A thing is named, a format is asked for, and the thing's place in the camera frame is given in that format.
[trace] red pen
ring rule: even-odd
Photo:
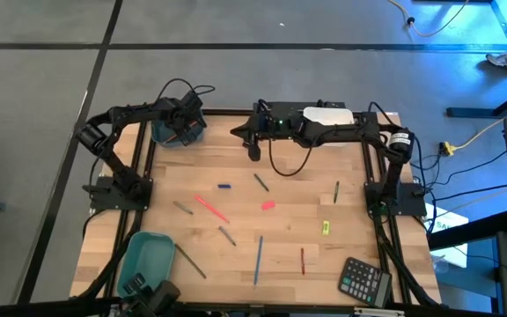
[[[303,247],[300,248],[300,267],[303,270],[303,275],[305,274],[305,249]]]
[[[220,213],[220,211],[216,210],[214,207],[212,207],[211,205],[207,204],[207,202],[203,201],[203,199],[199,195],[196,195],[195,199],[199,203],[202,203],[205,207],[207,207],[215,215],[217,215],[218,217],[220,217],[221,219],[223,219],[225,222],[230,223],[230,220],[228,220],[222,213]]]

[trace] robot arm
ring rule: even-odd
[[[381,140],[382,131],[392,134],[389,144],[384,144]],[[396,203],[400,173],[404,164],[411,159],[415,141],[414,133],[408,129],[392,124],[378,124],[376,115],[372,113],[362,113],[361,119],[355,124],[327,126],[312,122],[298,112],[265,110],[252,114],[245,124],[232,129],[231,133],[244,140],[252,161],[261,158],[258,142],[268,139],[291,139],[304,148],[318,147],[325,143],[365,141],[390,162],[378,202],[387,205]]]
[[[103,114],[93,116],[77,133],[76,138],[98,159],[113,171],[113,177],[103,177],[98,184],[84,186],[92,197],[92,208],[143,210],[150,200],[151,180],[143,179],[137,172],[125,166],[114,154],[114,144],[121,137],[122,130],[131,123],[162,121],[173,131],[184,145],[195,140],[188,133],[197,123],[206,128],[202,118],[202,101],[195,90],[190,90],[181,100],[160,98],[152,104],[132,107],[111,107]],[[99,126],[111,125],[110,135],[106,135]]]

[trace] teal tray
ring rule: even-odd
[[[126,293],[122,286],[136,273],[142,274],[145,284],[155,290],[162,281],[169,279],[174,254],[175,244],[170,237],[152,232],[136,233],[124,256],[116,291],[123,298],[133,295]]]

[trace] gray floor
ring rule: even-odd
[[[386,1],[354,3],[125,1],[113,42],[507,43],[487,4],[471,4],[447,32],[422,39],[401,27],[400,12]],[[420,17],[424,30],[439,26],[459,7],[402,3]],[[113,0],[48,1],[40,6],[0,0],[0,41],[100,42],[113,4]],[[96,54],[94,50],[0,51],[0,200],[9,206],[0,213],[0,305],[12,300]],[[217,91],[203,99],[206,107],[250,107],[258,98],[324,99],[363,110],[374,100],[386,111],[400,113],[403,123],[420,137],[424,155],[429,155],[438,142],[460,144],[491,123],[446,118],[446,107],[495,107],[507,100],[507,71],[489,67],[483,60],[484,54],[471,52],[109,51],[91,114],[152,100],[172,77],[216,86]],[[167,94],[180,97],[184,91],[175,85]],[[445,159],[439,179],[504,151],[501,130],[492,129],[457,156]],[[33,300],[68,296],[88,210],[81,185],[87,182],[91,162],[92,156],[79,149]],[[501,158],[490,167],[455,177],[451,185],[435,188],[435,193],[441,197],[504,183],[507,162]],[[460,197],[440,206],[450,209],[472,198]],[[502,195],[459,213],[476,219],[506,209],[507,195]],[[481,242],[471,246],[470,253],[490,251]],[[456,270],[438,278],[451,280],[459,274],[472,275],[470,270]],[[489,276],[483,278],[479,283],[486,284],[481,288],[493,286]]]

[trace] wooden tabletop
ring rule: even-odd
[[[181,291],[180,301],[360,306],[340,293],[337,284],[350,256],[379,267],[375,232],[365,208],[361,144],[315,148],[303,171],[286,178],[273,171],[268,142],[260,143],[261,161],[252,162],[242,141],[229,133],[246,117],[207,116],[206,121],[209,126],[200,143],[175,149],[157,147],[151,170],[152,201],[142,222],[143,231],[169,235],[207,276],[203,279],[176,252],[170,280]],[[137,125],[128,126],[115,146],[125,164],[132,158],[136,134]],[[273,142],[275,164],[282,172],[296,170],[305,155],[306,149],[291,141]],[[269,192],[254,173],[267,184]],[[408,165],[402,179],[412,180]],[[334,203],[337,181],[340,190]],[[231,184],[231,189],[219,189],[217,184],[221,183]],[[198,203],[196,195],[220,210],[230,223]],[[183,203],[195,214],[180,210],[173,201]],[[275,201],[275,208],[261,210],[267,201]],[[111,210],[88,225],[72,296],[84,291],[109,260],[118,219],[119,211]],[[330,222],[327,236],[322,234],[324,220]],[[411,217],[397,217],[397,221],[405,263],[426,292],[439,301],[423,228]],[[220,225],[237,246],[218,230]],[[260,236],[261,266],[254,286]],[[301,248],[305,250],[304,276]],[[391,262],[390,268],[394,297],[400,301],[400,286]]]

